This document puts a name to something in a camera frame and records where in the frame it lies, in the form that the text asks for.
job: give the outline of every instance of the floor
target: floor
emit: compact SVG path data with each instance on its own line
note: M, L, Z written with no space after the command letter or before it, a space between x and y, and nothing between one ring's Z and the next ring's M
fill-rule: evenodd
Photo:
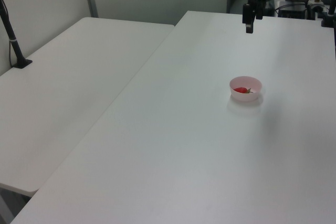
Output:
M27 196L0 188L0 224L10 224L29 200Z

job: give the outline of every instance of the pink bowl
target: pink bowl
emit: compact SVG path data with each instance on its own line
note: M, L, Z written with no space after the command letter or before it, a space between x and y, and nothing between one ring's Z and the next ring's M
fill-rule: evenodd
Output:
M253 93L244 94L234 90L240 87L251 89ZM230 81L232 97L241 102L256 100L259 97L261 87L261 82L258 79L249 76L239 76Z

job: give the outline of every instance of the red strawberry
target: red strawberry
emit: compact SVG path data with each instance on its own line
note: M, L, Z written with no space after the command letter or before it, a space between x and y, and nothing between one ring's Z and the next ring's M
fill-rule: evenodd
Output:
M247 89L247 88L243 88L243 87L236 88L236 89L234 89L234 91L237 91L237 92L243 93L243 94L253 93L253 92L251 92L251 89Z

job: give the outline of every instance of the tabletop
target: tabletop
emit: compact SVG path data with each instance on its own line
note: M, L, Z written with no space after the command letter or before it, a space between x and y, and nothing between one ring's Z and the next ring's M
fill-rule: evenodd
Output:
M84 18L0 77L0 187L32 196L173 29Z
M256 22L188 12L13 224L334 223L333 29Z

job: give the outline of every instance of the white table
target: white table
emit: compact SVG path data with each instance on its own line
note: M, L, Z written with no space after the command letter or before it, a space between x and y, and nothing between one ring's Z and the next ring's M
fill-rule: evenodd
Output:
M188 12L13 224L334 223L333 30L256 23Z
M32 196L172 29L84 18L2 75L0 187Z

